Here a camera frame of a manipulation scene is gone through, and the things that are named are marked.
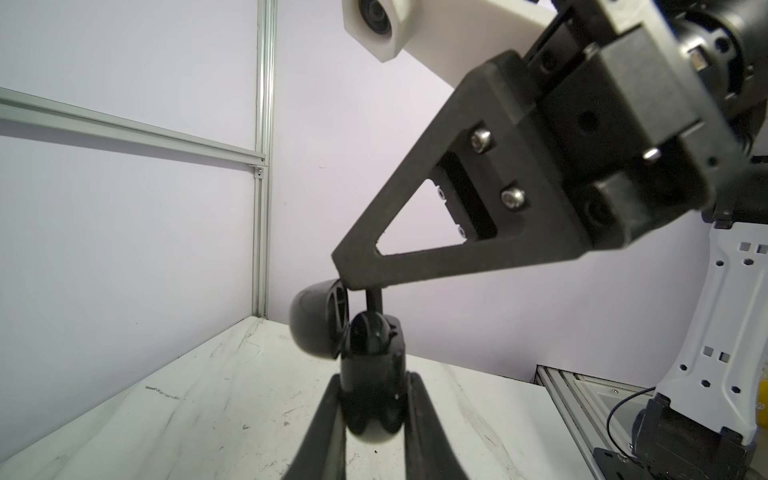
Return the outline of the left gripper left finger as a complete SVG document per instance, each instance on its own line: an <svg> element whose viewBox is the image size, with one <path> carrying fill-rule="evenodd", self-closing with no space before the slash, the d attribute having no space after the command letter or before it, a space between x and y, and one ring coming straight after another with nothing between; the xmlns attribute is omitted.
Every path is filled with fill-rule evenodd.
<svg viewBox="0 0 768 480"><path fill-rule="evenodd" d="M340 375L331 377L285 480L346 478L346 423Z"/></svg>

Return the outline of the black earbud charging case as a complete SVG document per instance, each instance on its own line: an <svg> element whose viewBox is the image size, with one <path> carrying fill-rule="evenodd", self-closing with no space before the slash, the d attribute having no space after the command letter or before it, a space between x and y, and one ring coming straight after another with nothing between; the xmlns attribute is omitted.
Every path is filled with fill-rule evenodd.
<svg viewBox="0 0 768 480"><path fill-rule="evenodd" d="M311 285L292 300L289 328L305 353L340 361L347 429L364 442L384 443L405 422L405 340L400 321L384 313L382 290L368 289L365 296L366 309L351 315L341 281Z"/></svg>

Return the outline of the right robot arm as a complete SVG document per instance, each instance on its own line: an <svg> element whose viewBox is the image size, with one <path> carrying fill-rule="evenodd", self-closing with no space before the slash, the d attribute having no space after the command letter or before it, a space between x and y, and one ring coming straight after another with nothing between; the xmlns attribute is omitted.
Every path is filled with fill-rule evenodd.
<svg viewBox="0 0 768 480"><path fill-rule="evenodd" d="M767 356L763 1L346 1L381 61L454 90L333 252L384 288L629 246L692 210L710 264L622 479L742 479Z"/></svg>

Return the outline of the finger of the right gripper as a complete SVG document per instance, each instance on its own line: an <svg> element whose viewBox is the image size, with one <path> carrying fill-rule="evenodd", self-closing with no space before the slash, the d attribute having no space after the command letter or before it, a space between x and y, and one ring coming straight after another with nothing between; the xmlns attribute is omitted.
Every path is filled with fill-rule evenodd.
<svg viewBox="0 0 768 480"><path fill-rule="evenodd" d="M579 258L591 238L564 186L564 160L538 86L506 51L471 70L333 252L352 290ZM385 255L378 241L425 181L441 190L462 244Z"/></svg>

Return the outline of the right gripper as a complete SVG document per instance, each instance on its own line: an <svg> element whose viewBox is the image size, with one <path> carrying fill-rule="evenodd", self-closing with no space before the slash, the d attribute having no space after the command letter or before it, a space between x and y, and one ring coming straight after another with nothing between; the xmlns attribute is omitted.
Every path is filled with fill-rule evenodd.
<svg viewBox="0 0 768 480"><path fill-rule="evenodd" d="M707 210L750 169L746 1L559 1L527 55L596 249Z"/></svg>

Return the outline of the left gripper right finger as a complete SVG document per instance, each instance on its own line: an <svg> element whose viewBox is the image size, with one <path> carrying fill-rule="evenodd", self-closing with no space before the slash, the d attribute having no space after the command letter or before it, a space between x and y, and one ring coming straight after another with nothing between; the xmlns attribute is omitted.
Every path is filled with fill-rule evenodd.
<svg viewBox="0 0 768 480"><path fill-rule="evenodd" d="M405 472L408 480L467 480L442 427L426 385L415 372L407 373Z"/></svg>

